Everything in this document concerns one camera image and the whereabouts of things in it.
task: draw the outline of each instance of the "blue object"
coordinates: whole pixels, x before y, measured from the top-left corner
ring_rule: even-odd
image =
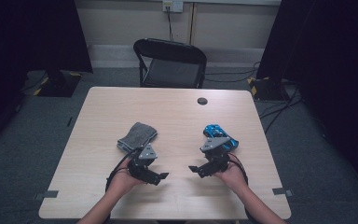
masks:
[[[203,134],[210,138],[215,137],[229,137],[230,140],[223,144],[223,148],[227,151],[234,150],[238,147],[239,141],[229,136],[218,124],[207,125],[203,131]]]

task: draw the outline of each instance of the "small black circle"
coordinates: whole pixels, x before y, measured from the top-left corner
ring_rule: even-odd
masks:
[[[199,103],[199,105],[206,105],[208,104],[208,100],[203,98],[203,97],[200,97],[198,100],[197,100],[197,103]]]

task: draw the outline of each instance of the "chair backrest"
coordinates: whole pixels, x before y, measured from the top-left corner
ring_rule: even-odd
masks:
[[[145,38],[136,41],[133,49],[142,62],[141,56],[166,61],[182,63],[196,63],[206,66],[207,59],[205,54],[198,48],[178,42]]]

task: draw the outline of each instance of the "gray carpet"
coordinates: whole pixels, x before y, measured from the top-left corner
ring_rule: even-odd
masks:
[[[249,70],[207,68],[207,73]],[[43,72],[30,73],[25,86],[42,76]],[[204,89],[249,90],[244,80],[228,82],[246,76],[208,75]],[[137,68],[98,68],[81,78],[71,98],[35,97],[37,86],[25,91],[20,112],[0,133],[0,223],[74,223],[41,219],[42,201],[34,197],[48,189],[89,88],[138,85]],[[287,86],[290,94],[295,88]],[[294,102],[299,99],[297,93]],[[255,104],[260,115],[283,107],[277,102]],[[265,129],[275,115],[261,119]],[[294,193],[288,197],[289,223],[358,223],[358,176],[324,139],[323,125],[303,102],[285,109],[266,136],[283,187]]]

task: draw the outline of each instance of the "human arm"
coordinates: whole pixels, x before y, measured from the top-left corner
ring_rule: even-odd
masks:
[[[230,159],[240,162],[235,156]],[[249,214],[260,223],[285,223],[268,206],[266,206],[248,187],[243,178],[241,168],[231,162],[225,172],[215,173],[242,201]]]
[[[127,170],[129,161],[125,160],[121,163],[104,196],[77,223],[103,223],[125,194],[134,186],[144,183],[129,174]]]

